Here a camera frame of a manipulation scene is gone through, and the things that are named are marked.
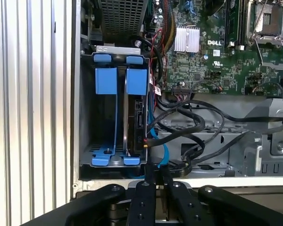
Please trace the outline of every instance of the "red wire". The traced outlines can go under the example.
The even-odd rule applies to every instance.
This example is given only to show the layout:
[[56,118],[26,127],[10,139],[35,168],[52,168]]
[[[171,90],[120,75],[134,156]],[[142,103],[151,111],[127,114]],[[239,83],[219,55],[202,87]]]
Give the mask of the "red wire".
[[[152,39],[152,47],[151,47],[151,59],[150,59],[150,69],[151,69],[151,75],[152,75],[152,80],[153,80],[153,89],[154,89],[154,109],[153,109],[153,112],[155,111],[155,107],[156,107],[156,98],[155,98],[155,79],[154,79],[154,73],[153,73],[153,70],[152,70],[152,62],[153,62],[153,49],[154,49],[154,42],[155,42],[155,39],[157,38],[159,32],[162,33],[162,29],[159,29],[156,34],[154,35],[153,39]],[[164,40],[164,36],[162,35],[161,36],[161,41],[163,42]]]

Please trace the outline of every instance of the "motherboard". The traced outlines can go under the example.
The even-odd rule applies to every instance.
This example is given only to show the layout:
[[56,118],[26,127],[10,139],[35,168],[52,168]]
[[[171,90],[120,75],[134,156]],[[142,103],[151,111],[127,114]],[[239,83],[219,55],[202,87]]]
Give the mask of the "motherboard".
[[[226,0],[211,11],[207,5],[179,0],[174,7],[177,33],[164,58],[162,89],[187,95],[210,80],[222,89],[199,83],[194,91],[283,96],[283,0]],[[154,8],[157,29],[161,13]]]

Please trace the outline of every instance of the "ventilation grille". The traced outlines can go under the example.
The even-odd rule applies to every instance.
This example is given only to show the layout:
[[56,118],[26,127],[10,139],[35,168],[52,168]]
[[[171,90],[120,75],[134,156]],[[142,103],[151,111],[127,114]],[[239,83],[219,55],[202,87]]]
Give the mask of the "ventilation grille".
[[106,38],[127,39],[141,30],[148,0],[98,0]]
[[262,174],[283,174],[283,163],[275,164],[262,164],[261,165]]

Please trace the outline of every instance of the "blue cable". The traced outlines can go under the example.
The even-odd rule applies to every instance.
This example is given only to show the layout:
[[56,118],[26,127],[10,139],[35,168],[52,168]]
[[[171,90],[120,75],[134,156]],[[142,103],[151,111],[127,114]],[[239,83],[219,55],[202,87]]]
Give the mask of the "blue cable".
[[[149,124],[154,120],[154,116],[153,116],[153,111],[151,109],[151,104],[149,104]],[[152,135],[152,137],[154,139],[158,139],[158,136],[155,134],[155,130],[154,128],[152,128],[150,130],[150,133]],[[164,157],[163,159],[161,160],[160,164],[158,164],[158,168],[161,166],[161,165],[167,165],[169,163],[169,159],[170,159],[170,154],[169,154],[169,149],[167,147],[166,144],[163,144],[164,146]]]

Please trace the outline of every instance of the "screw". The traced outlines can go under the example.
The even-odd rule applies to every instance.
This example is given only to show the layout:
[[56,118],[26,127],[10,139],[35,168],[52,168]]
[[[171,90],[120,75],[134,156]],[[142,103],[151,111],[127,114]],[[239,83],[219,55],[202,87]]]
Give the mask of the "screw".
[[204,188],[204,190],[205,190],[206,192],[208,192],[208,193],[213,192],[213,189],[212,189],[212,188],[210,188],[210,187],[206,187],[206,188]]
[[143,219],[143,215],[140,213],[140,214],[137,216],[137,218],[138,218],[139,220],[142,220],[142,219]]
[[279,151],[282,151],[282,150],[283,150],[283,144],[282,144],[282,143],[279,143],[279,144],[278,144],[278,150],[279,150]]
[[174,182],[174,183],[173,183],[173,186],[174,186],[174,187],[180,187],[180,184],[179,184],[178,182]]
[[150,184],[147,183],[147,182],[143,182],[141,185],[142,185],[142,186],[149,186]]
[[118,186],[113,186],[113,188],[111,189],[113,192],[116,192],[119,190],[119,187]]

